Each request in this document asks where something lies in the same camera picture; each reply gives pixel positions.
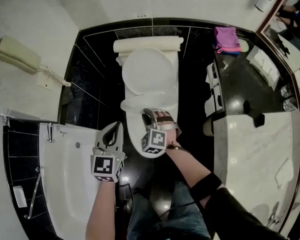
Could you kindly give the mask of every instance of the leg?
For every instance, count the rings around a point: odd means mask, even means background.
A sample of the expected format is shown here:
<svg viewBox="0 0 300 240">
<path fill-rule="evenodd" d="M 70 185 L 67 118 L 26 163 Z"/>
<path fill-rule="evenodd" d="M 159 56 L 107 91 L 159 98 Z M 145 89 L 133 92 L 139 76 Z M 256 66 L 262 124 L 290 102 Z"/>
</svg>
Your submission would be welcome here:
<svg viewBox="0 0 300 240">
<path fill-rule="evenodd" d="M 180 181 L 176 181 L 171 203 L 171 207 L 175 207 L 175 209 L 169 212 L 168 219 L 164 226 L 166 228 L 183 230 L 185 233 L 188 232 L 209 237 L 202 214 L 195 203 L 178 207 L 193 201 L 188 186 Z"/>
<path fill-rule="evenodd" d="M 161 220 L 149 200 L 140 193 L 135 193 L 133 195 L 132 215 L 128 226 L 127 239 L 137 240 L 142 234 L 158 230 L 161 226 Z"/>
</svg>

